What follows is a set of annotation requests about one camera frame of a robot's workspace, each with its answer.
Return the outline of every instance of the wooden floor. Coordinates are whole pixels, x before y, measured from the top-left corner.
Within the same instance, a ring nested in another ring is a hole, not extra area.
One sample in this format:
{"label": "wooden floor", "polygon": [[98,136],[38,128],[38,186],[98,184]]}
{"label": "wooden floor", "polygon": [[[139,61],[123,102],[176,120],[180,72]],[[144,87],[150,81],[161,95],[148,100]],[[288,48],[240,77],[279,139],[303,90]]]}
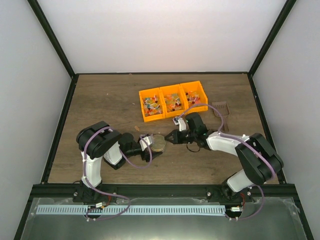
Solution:
{"label": "wooden floor", "polygon": [[[227,101],[230,134],[263,133],[246,74],[80,75],[48,182],[72,183],[81,178],[83,165],[76,136],[99,121],[120,133],[131,133],[135,139],[144,133],[167,135],[176,128],[172,119],[144,122],[138,92],[197,80],[201,81],[209,103]],[[208,129],[216,130],[221,123],[211,110],[200,115]],[[137,165],[146,164],[139,156],[130,160]],[[136,169],[125,164],[113,170],[102,162],[101,176],[104,183],[110,184],[220,184],[241,168],[233,155],[205,149],[193,153],[186,145],[167,143],[165,152],[149,168]]]}

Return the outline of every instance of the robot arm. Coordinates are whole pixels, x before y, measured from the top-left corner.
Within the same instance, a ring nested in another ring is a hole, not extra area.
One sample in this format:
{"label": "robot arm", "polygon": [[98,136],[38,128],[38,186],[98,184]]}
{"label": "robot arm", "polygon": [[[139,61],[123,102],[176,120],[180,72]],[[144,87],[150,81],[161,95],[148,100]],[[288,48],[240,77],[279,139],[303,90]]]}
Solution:
{"label": "robot arm", "polygon": [[[123,138],[123,135],[121,133],[111,128],[99,133],[91,140],[91,142],[88,144],[88,147],[86,149],[87,156],[85,159],[84,148],[86,143],[95,133],[97,133],[99,130],[105,127],[109,127],[109,125],[104,121],[98,122],[80,131],[76,137],[76,142],[78,143],[79,149],[81,151],[82,161],[83,162],[86,161],[86,168],[85,168],[86,177],[83,175],[81,178],[81,181],[88,188],[91,188],[91,187],[87,184],[87,182],[85,181],[85,178],[88,179],[88,181],[91,183],[91,185],[94,188],[96,188],[102,182],[100,171],[101,171],[101,161],[103,157],[105,161],[114,169],[119,168],[117,166],[119,166],[121,161],[126,162],[126,160],[123,158],[123,155],[120,149],[120,143],[123,142],[123,140],[126,138]],[[138,143],[135,144],[134,146],[135,151],[133,155],[137,155],[137,154],[143,155],[144,152],[146,152],[147,147],[153,143],[153,137],[150,135],[146,135],[145,137],[143,137],[143,140],[144,141],[139,141]]]}
{"label": "robot arm", "polygon": [[[222,192],[225,196],[231,198],[246,187],[262,185],[272,178],[272,172],[269,167],[261,159],[257,158],[243,143],[235,139],[223,137],[217,131],[208,130],[197,112],[188,114],[185,119],[189,129],[180,127],[179,130],[173,130],[165,137],[167,141],[173,144],[196,142],[200,148],[222,151],[239,157],[243,169],[228,177],[222,183]],[[173,121],[176,125],[179,125],[183,119],[174,118]],[[275,173],[282,169],[284,165],[282,159],[260,133],[255,133],[251,136],[228,136],[241,139],[249,144],[267,160]]]}

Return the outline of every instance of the wire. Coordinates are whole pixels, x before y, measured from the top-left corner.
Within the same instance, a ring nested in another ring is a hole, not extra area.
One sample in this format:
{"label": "wire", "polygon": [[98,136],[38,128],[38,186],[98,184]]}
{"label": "wire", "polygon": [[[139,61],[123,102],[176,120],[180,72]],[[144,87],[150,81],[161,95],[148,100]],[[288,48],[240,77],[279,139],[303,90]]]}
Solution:
{"label": "wire", "polygon": [[218,115],[219,117],[221,118],[221,125],[219,126],[217,132],[218,134],[221,136],[221,137],[224,137],[224,138],[227,138],[227,139],[233,139],[233,140],[236,140],[240,143],[242,143],[243,145],[245,145],[248,149],[250,149],[258,158],[260,158],[264,164],[270,169],[271,171],[271,174],[272,174],[272,177],[271,179],[275,178],[276,177],[276,173],[275,173],[275,170],[273,169],[273,167],[270,165],[270,163],[257,151],[255,150],[252,146],[250,146],[248,143],[246,143],[245,141],[243,141],[242,139],[240,138],[237,138],[235,136],[232,136],[232,135],[228,135],[228,134],[224,134],[221,132],[221,129],[222,127],[224,126],[224,118],[222,117],[221,113],[213,106],[209,105],[209,104],[206,104],[206,103],[198,103],[198,104],[195,104],[191,107],[189,107],[187,110],[185,110],[183,113],[181,113],[181,115],[179,115],[177,118],[181,118],[186,112],[188,112],[190,109],[192,108],[195,108],[195,107],[199,107],[199,106],[208,106],[209,108],[213,109]]}
{"label": "wire", "polygon": [[[255,150],[252,146],[250,146],[248,143],[246,143],[245,141],[243,141],[242,139],[239,139],[235,136],[232,136],[232,135],[228,135],[228,134],[224,134],[221,132],[221,129],[222,127],[224,126],[224,118],[222,117],[222,114],[213,106],[209,105],[209,104],[206,104],[206,103],[198,103],[198,104],[195,104],[191,107],[189,107],[187,110],[185,110],[183,113],[181,113],[181,115],[179,115],[177,118],[181,118],[186,112],[188,112],[190,109],[192,108],[195,108],[195,107],[198,107],[198,106],[208,106],[209,108],[213,109],[218,115],[219,117],[221,118],[221,125],[219,126],[217,132],[218,134],[221,136],[221,137],[224,137],[224,138],[228,138],[228,139],[233,139],[233,140],[236,140],[240,143],[242,143],[243,145],[245,145],[248,149],[250,149],[258,158],[260,158],[264,163],[265,165],[270,169],[271,171],[271,174],[272,174],[272,177],[271,179],[275,178],[276,177],[276,173],[275,173],[275,170],[273,169],[273,167],[270,165],[270,163],[257,151]],[[261,192],[261,196],[262,196],[262,199],[261,199],[261,205],[259,207],[259,209],[253,213],[252,215],[250,216],[247,216],[247,217],[244,217],[244,218],[236,218],[236,220],[246,220],[246,219],[249,219],[249,218],[252,218],[254,217],[255,215],[257,215],[262,207],[264,206],[264,203],[265,203],[265,195],[264,195],[264,192],[262,190],[262,188],[259,186],[259,185],[254,185],[254,186],[257,186],[258,189],[260,190]],[[242,197],[243,198],[243,206],[245,205],[245,198],[244,196]]]}
{"label": "wire", "polygon": [[199,147],[199,149],[198,149],[197,151],[193,151],[193,150],[191,150],[191,149],[188,147],[188,144],[189,144],[189,143],[186,144],[186,149],[188,149],[188,150],[189,150],[190,152],[192,152],[192,153],[197,153],[197,152],[199,152],[200,149],[201,149],[201,147]]}
{"label": "wire", "polygon": [[[259,207],[259,209],[251,214],[250,216],[246,216],[246,217],[243,217],[243,218],[236,218],[236,221],[239,221],[239,220],[246,220],[246,219],[250,219],[252,217],[254,217],[255,215],[257,215],[258,213],[260,213],[261,209],[263,208],[264,204],[265,204],[265,195],[264,195],[264,192],[262,190],[262,188],[259,186],[259,185],[255,185],[259,190],[260,190],[260,193],[261,193],[261,205]],[[229,217],[226,213],[224,214],[228,219],[233,219],[232,217]]]}
{"label": "wire", "polygon": [[110,205],[111,202],[111,196],[108,196],[108,202],[106,203],[105,207],[108,207]]}
{"label": "wire", "polygon": [[242,200],[243,200],[243,202],[242,202],[242,209],[244,210],[244,209],[245,209],[245,203],[246,203],[245,195],[241,192],[241,193],[240,193],[240,196],[242,197]]}
{"label": "wire", "polygon": [[[84,160],[83,160],[83,177],[84,177],[85,182],[88,184],[88,186],[89,186],[91,189],[93,189],[94,191],[96,191],[97,193],[100,193],[100,194],[102,194],[102,195],[108,196],[109,200],[111,199],[111,197],[117,197],[117,198],[122,198],[122,199],[128,200],[128,205],[127,205],[127,207],[126,207],[124,210],[122,210],[121,212],[119,212],[119,213],[117,213],[117,214],[115,214],[115,215],[113,215],[113,216],[103,217],[103,218],[100,218],[100,217],[99,217],[99,218],[95,218],[96,220],[94,220],[94,221],[102,221],[102,220],[113,219],[113,218],[115,218],[115,217],[118,217],[118,216],[120,216],[121,214],[125,213],[125,212],[129,209],[129,207],[131,206],[130,198],[128,198],[128,197],[126,197],[126,196],[123,196],[123,195],[119,195],[119,194],[112,194],[112,193],[100,191],[99,189],[96,189],[96,188],[89,182],[89,180],[88,180],[88,177],[87,177],[87,149],[88,149],[88,146],[89,146],[90,142],[91,142],[98,134],[102,133],[102,132],[105,131],[105,130],[112,130],[112,128],[111,128],[110,126],[106,126],[106,127],[103,127],[103,128],[101,128],[101,129],[99,129],[97,132],[95,132],[95,133],[88,139],[88,141],[87,141],[87,142],[85,143],[85,145],[84,145],[84,149],[83,149],[83,158],[84,158]],[[120,152],[121,152],[122,156],[124,157],[124,159],[125,159],[129,164],[131,164],[132,166],[134,166],[135,168],[138,168],[138,169],[145,169],[145,168],[149,167],[150,164],[151,164],[151,162],[152,162],[152,151],[151,151],[151,148],[149,147],[148,143],[147,143],[141,136],[140,136],[140,139],[141,139],[142,141],[144,141],[144,143],[146,144],[146,146],[147,146],[147,148],[148,148],[148,150],[149,150],[150,162],[148,163],[148,165],[143,166],[143,167],[142,167],[142,166],[136,166],[136,165],[134,165],[132,162],[130,162],[130,161],[127,159],[127,157],[123,154],[123,152],[122,152],[121,150],[120,150]],[[88,214],[89,214],[91,211],[92,211],[92,210],[89,209],[89,210],[86,212],[86,214],[85,214],[87,221],[90,220]]]}

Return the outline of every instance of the white cable channel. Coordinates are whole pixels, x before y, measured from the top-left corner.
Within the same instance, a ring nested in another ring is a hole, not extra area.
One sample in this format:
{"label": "white cable channel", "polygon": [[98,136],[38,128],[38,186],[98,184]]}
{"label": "white cable channel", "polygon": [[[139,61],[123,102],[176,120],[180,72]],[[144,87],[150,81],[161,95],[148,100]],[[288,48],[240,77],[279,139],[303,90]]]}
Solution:
{"label": "white cable channel", "polygon": [[[37,215],[84,215],[89,205],[38,205]],[[109,205],[103,210],[92,210],[90,215],[115,215],[123,211],[125,205]],[[122,215],[198,215],[224,216],[224,205],[133,205]]]}

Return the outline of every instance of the orange storage tray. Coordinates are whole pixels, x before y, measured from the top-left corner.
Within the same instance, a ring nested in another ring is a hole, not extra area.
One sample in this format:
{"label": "orange storage tray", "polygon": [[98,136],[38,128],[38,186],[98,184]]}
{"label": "orange storage tray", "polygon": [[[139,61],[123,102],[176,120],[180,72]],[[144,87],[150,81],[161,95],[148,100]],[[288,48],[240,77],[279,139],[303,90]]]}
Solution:
{"label": "orange storage tray", "polygon": [[[188,101],[185,98],[186,94],[184,93],[184,90],[180,86],[180,84],[170,85],[170,86],[162,86],[162,87],[160,87],[160,94],[161,94],[162,101],[164,103],[163,110],[164,110],[166,118],[174,118],[175,116],[179,116],[185,110],[188,109]],[[170,111],[170,112],[168,111],[165,97],[166,97],[166,95],[171,95],[171,94],[178,94],[178,96],[180,98],[182,110],[176,110],[176,111]]]}
{"label": "orange storage tray", "polygon": [[[161,95],[162,95],[161,91],[160,91],[160,89],[158,87],[139,91],[141,111],[142,111],[142,116],[143,116],[143,121],[144,122],[150,122],[150,121],[155,121],[155,120],[165,119],[166,118],[166,114],[165,114],[165,111],[164,111],[164,109],[166,108],[166,104],[163,101]],[[156,114],[156,115],[152,115],[152,116],[145,116],[144,99],[145,98],[153,98],[154,96],[157,96],[158,99],[159,99],[159,104],[160,104],[160,108],[162,109],[162,113]]]}
{"label": "orange storage tray", "polygon": [[[200,97],[201,103],[208,104],[208,98],[206,96],[206,93],[205,93],[200,81],[185,82],[185,83],[181,83],[180,86],[182,87],[183,92],[184,92],[184,99],[187,102],[187,108],[189,107],[188,100],[186,97],[186,93],[188,93],[188,92],[197,92]],[[208,111],[208,106],[196,106],[196,107],[190,109],[186,114],[190,114],[190,113],[194,113],[194,112],[204,112],[204,111]]]}

